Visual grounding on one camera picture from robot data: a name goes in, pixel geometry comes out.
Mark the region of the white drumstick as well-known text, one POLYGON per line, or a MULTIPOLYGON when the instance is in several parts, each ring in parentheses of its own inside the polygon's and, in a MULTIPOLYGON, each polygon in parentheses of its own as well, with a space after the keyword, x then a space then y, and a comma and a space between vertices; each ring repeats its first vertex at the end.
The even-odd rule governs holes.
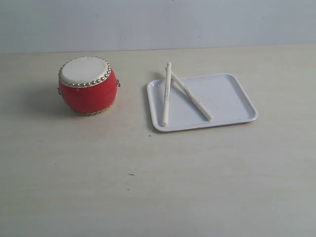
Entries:
POLYGON ((185 84, 171 71, 171 79, 184 91, 192 103, 199 109, 208 121, 212 120, 212 114, 202 105, 202 103, 193 95, 185 84))
POLYGON ((169 116, 169 95, 170 95, 170 86, 171 86, 171 62, 167 62, 166 66, 166 77, 165 77, 165 93, 164 93, 164 108, 162 115, 162 125, 168 125, 168 116, 169 116))

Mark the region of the small red drum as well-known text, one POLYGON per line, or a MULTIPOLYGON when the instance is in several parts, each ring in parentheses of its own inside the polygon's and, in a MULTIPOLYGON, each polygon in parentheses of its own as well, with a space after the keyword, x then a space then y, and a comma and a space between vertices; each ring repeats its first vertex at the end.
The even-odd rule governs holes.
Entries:
POLYGON ((115 101, 120 82, 110 63, 96 56, 83 56, 64 64, 58 73, 58 92, 76 113, 95 115, 115 101))

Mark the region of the white rectangular tray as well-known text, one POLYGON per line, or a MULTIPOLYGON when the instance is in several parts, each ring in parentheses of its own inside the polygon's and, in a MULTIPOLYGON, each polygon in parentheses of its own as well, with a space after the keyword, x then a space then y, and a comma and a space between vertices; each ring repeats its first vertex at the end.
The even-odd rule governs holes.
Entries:
POLYGON ((170 89, 168 124, 162 125, 165 81, 154 80, 147 85, 153 126, 161 132, 172 132, 231 124, 257 119, 258 112, 239 81, 230 74, 212 74, 181 78, 193 95, 212 114, 208 121, 184 91, 174 82, 170 89))

